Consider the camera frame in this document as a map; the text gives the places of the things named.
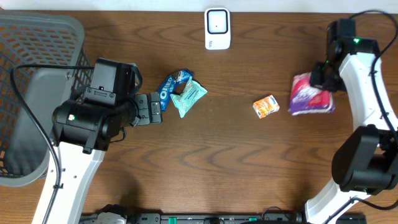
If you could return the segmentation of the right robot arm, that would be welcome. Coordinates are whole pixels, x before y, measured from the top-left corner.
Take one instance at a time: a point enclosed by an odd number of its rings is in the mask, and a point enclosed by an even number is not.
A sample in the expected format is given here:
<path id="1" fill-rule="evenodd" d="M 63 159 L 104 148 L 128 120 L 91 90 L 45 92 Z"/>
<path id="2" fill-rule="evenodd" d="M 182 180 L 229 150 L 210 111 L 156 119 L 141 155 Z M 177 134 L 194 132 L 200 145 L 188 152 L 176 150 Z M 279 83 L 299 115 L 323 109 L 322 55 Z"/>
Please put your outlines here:
<path id="1" fill-rule="evenodd" d="M 354 204 L 397 185 L 397 116 L 381 73 L 382 51 L 356 35 L 354 19 L 328 25 L 326 61 L 315 64 L 310 85 L 348 94 L 353 133 L 333 156 L 332 178 L 305 204 L 308 223 L 336 223 Z"/>

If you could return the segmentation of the blue Oreo cookie pack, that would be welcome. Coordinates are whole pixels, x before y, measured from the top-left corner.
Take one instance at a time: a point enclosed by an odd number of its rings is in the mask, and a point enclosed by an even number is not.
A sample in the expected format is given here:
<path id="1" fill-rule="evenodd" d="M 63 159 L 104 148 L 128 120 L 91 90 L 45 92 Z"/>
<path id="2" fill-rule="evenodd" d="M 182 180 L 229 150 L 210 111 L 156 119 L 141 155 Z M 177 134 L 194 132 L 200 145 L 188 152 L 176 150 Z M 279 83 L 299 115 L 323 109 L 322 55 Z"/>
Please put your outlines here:
<path id="1" fill-rule="evenodd" d="M 185 68 L 170 74 L 159 86 L 157 92 L 160 97 L 160 108 L 164 112 L 171 99 L 171 94 L 174 93 L 177 86 L 187 82 L 194 73 Z"/>

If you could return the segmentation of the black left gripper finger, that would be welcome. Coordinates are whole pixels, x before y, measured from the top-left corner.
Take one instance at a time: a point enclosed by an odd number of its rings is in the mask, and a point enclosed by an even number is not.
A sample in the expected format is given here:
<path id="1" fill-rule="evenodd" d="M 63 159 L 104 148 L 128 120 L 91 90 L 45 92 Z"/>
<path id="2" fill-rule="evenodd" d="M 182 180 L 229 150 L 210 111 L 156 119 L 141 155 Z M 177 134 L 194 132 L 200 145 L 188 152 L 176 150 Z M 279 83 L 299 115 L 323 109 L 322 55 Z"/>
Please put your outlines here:
<path id="1" fill-rule="evenodd" d="M 145 94 L 135 95 L 134 101 L 138 105 L 138 114 L 140 116 L 140 120 L 137 125 L 143 126 L 150 124 L 149 97 Z"/>
<path id="2" fill-rule="evenodd" d="M 157 92 L 150 93 L 150 123 L 158 124 L 162 122 L 162 111 L 160 106 L 160 96 Z"/>

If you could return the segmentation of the red purple snack pack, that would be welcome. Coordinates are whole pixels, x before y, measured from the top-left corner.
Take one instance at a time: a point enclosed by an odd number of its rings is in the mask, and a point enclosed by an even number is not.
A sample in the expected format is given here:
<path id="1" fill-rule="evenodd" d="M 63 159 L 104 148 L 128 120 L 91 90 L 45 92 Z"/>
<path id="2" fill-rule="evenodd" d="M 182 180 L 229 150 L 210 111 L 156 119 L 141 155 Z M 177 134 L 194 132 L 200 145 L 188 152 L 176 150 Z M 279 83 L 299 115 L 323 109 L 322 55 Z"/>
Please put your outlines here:
<path id="1" fill-rule="evenodd" d="M 310 86 L 311 73 L 293 77 L 289 113 L 300 114 L 332 113 L 335 110 L 333 94 Z"/>

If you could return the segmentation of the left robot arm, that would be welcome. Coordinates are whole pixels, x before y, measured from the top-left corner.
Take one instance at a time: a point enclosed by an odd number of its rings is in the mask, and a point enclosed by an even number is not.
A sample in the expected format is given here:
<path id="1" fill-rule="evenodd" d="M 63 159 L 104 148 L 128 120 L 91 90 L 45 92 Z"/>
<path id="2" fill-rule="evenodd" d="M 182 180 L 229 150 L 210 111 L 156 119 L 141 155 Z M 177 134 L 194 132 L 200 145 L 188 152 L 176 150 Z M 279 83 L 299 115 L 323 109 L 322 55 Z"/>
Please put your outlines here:
<path id="1" fill-rule="evenodd" d="M 61 142 L 54 149 L 61 168 L 60 188 L 51 203 L 57 174 L 55 162 L 50 159 L 47 178 L 32 222 L 78 223 L 91 181 L 105 152 L 94 149 L 85 154 L 83 146 L 68 142 Z"/>

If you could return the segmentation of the orange small snack box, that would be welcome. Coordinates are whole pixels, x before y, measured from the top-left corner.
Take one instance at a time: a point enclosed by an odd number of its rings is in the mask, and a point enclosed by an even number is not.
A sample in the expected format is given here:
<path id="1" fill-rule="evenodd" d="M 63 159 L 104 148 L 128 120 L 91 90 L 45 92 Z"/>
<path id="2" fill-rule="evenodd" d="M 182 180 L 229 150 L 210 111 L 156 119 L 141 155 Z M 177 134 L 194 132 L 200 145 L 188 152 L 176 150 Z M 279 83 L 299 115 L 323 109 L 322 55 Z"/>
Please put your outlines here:
<path id="1" fill-rule="evenodd" d="M 280 109 L 280 106 L 273 95 L 269 95 L 255 101 L 252 107 L 260 119 L 265 118 L 267 115 L 275 113 Z"/>

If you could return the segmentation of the teal snack packet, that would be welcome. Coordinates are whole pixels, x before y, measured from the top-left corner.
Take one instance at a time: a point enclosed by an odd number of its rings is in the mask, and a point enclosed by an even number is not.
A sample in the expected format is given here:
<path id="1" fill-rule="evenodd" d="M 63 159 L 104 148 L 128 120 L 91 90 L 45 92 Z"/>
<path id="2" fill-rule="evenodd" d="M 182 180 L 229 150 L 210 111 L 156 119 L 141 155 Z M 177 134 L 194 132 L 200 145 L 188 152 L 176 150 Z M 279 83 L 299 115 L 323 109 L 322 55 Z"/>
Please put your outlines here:
<path id="1" fill-rule="evenodd" d="M 204 87 L 190 77 L 182 93 L 180 95 L 171 94 L 170 97 L 178 109 L 180 117 L 183 118 L 192 106 L 207 93 L 208 91 Z"/>

